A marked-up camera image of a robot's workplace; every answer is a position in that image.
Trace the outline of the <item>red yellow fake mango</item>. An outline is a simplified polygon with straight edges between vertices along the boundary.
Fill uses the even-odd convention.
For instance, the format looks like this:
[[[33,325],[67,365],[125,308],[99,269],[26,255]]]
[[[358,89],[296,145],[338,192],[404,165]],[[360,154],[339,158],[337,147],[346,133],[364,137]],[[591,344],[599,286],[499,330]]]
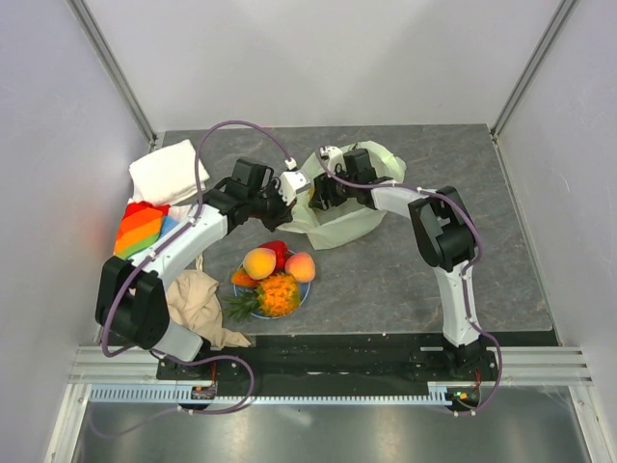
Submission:
[[[232,274],[230,281],[234,285],[241,287],[255,287],[258,285],[258,280],[253,279],[243,268],[236,270]]]

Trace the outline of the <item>red fake apple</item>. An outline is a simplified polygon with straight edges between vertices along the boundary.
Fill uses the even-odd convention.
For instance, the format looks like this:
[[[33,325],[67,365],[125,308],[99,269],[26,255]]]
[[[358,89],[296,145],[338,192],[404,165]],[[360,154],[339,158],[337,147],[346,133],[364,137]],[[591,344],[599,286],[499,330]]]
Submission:
[[[285,265],[291,252],[288,250],[286,243],[282,240],[273,240],[260,245],[260,248],[269,249],[275,253],[276,266],[275,272],[281,272],[284,270]]]

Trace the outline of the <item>yellow fake pear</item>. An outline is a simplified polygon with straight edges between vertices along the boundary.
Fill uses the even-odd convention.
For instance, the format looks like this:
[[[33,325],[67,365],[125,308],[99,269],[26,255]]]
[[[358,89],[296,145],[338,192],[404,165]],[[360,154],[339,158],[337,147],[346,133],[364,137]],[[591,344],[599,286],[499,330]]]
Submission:
[[[316,266],[306,252],[292,254],[285,263],[284,271],[299,283],[310,283],[316,276]]]

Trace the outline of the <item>fake pineapple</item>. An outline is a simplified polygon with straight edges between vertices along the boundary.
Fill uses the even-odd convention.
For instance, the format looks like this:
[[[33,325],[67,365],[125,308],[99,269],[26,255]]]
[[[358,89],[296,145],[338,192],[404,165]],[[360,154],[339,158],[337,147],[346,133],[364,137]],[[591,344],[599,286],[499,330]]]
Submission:
[[[237,293],[225,297],[226,314],[237,321],[252,315],[278,318],[293,313],[301,304],[297,281],[284,273],[258,280],[255,287],[235,286]]]

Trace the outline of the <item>orange yellow fake peach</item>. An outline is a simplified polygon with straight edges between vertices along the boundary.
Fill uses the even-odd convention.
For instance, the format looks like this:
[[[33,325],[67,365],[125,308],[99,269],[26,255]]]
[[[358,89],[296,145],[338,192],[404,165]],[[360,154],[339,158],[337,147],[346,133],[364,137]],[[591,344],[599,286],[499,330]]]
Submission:
[[[242,267],[253,280],[263,280],[269,277],[276,269],[276,253],[267,248],[255,248],[245,257]]]

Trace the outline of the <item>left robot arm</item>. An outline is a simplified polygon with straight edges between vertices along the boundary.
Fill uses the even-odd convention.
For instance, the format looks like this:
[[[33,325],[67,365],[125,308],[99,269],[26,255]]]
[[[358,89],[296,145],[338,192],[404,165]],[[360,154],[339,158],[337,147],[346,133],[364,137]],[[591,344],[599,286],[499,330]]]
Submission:
[[[247,346],[243,336],[223,328],[217,302],[208,300],[204,309],[189,307],[199,290],[212,295],[214,283],[200,268],[186,268],[250,218],[270,231],[290,222],[297,196],[307,187],[294,160],[276,176],[272,168],[242,158],[230,176],[200,191],[197,204],[161,239],[129,258],[109,258],[95,310],[103,328],[103,354],[116,356],[109,346],[110,335],[116,335],[130,346],[172,358],[189,378],[201,379],[212,365],[207,346]]]

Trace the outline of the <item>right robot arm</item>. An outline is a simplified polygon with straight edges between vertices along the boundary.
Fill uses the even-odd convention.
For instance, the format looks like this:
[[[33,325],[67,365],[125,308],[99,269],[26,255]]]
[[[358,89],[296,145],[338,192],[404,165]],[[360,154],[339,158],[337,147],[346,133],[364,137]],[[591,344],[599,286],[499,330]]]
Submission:
[[[443,310],[443,338],[451,349],[442,354],[443,372],[466,378],[476,368],[471,351],[479,346],[472,290],[472,268],[482,254],[478,231],[456,188],[412,187],[380,177],[368,150],[346,152],[321,147],[315,158],[324,173],[313,181],[309,204],[328,210],[353,199],[363,207],[391,212],[411,221],[417,249],[433,268]]]

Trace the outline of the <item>pale green plastic bag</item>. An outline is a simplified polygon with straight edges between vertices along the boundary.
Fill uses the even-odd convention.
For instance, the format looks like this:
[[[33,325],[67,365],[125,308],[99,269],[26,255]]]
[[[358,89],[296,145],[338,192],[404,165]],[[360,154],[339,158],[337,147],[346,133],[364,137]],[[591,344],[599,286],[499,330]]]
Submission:
[[[341,177],[346,171],[343,154],[353,149],[367,150],[371,165],[379,177],[397,181],[405,178],[405,162],[373,141],[356,142],[336,149],[334,158],[327,162],[329,170]],[[384,211],[368,208],[355,199],[322,211],[309,206],[312,193],[309,189],[298,196],[292,209],[292,221],[278,226],[278,229],[306,235],[315,250],[328,250],[350,243],[372,232],[386,215]]]

